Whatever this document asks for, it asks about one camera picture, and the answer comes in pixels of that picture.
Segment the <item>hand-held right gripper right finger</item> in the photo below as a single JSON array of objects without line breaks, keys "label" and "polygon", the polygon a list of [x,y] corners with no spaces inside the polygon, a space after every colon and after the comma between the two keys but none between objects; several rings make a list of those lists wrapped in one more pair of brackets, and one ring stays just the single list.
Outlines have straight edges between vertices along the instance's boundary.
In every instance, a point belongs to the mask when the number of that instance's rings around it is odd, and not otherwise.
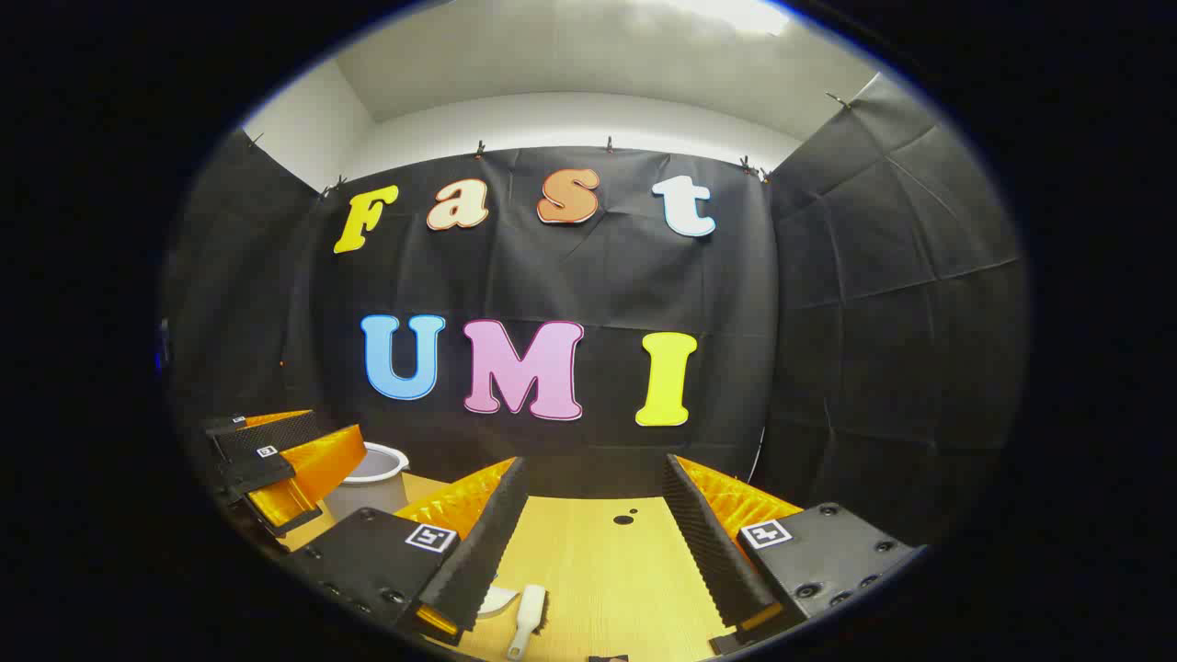
[{"label": "hand-held right gripper right finger", "polygon": [[677,455],[661,494],[730,629],[710,643],[719,656],[862,598],[920,552],[840,503],[794,507]]}]

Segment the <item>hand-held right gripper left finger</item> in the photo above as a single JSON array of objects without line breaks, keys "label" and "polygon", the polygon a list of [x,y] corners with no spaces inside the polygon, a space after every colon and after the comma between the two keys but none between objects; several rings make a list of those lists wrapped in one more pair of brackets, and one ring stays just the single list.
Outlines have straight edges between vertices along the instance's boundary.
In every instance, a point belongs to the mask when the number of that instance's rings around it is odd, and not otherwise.
[{"label": "hand-held right gripper left finger", "polygon": [[371,625],[457,642],[476,628],[527,499],[527,462],[468,474],[388,514],[358,508],[302,549],[287,570]]}]

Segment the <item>small white broom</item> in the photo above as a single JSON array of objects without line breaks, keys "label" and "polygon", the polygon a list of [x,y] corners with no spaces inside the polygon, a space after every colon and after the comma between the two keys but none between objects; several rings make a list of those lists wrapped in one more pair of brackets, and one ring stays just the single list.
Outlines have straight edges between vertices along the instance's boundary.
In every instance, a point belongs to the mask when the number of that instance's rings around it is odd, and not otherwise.
[{"label": "small white broom", "polygon": [[528,642],[545,624],[548,590],[541,584],[526,584],[519,596],[516,613],[516,633],[506,650],[508,662],[523,662]]}]

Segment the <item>white garbage bin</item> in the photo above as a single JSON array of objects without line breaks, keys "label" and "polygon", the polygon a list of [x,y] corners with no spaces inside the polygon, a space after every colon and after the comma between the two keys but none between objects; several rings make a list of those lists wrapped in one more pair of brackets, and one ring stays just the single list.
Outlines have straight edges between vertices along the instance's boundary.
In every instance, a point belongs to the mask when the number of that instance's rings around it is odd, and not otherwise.
[{"label": "white garbage bin", "polygon": [[359,508],[377,508],[395,514],[407,507],[404,474],[408,458],[400,450],[366,441],[366,455],[348,477],[328,494],[324,503],[335,519],[344,519]]}]

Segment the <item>wooden desktop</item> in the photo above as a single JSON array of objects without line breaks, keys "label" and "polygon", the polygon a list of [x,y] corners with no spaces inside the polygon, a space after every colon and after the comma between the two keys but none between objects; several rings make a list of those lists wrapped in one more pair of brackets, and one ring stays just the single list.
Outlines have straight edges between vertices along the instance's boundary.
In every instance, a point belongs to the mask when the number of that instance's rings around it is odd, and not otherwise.
[{"label": "wooden desktop", "polygon": [[[519,591],[548,590],[545,624],[531,637],[523,662],[701,662],[709,641],[727,633],[663,497],[666,457],[657,462],[653,495],[574,499],[534,494],[538,476],[527,462],[527,499],[492,584]],[[408,504],[444,489],[411,476]],[[613,517],[639,508],[636,523]],[[457,642],[399,635],[408,644],[452,658],[508,662],[519,596]]]}]

